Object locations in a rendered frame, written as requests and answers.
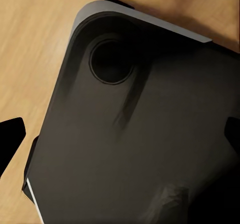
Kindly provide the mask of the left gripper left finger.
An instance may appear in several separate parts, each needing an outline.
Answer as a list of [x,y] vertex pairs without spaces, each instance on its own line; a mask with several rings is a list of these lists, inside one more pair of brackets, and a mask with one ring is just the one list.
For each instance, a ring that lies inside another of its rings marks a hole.
[[22,117],[0,122],[0,177],[26,136]]

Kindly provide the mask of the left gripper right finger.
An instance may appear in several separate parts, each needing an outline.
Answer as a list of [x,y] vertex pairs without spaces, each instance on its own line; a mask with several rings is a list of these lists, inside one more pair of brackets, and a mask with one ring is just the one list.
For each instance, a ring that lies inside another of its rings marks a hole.
[[227,119],[224,135],[240,157],[240,119],[229,117]]

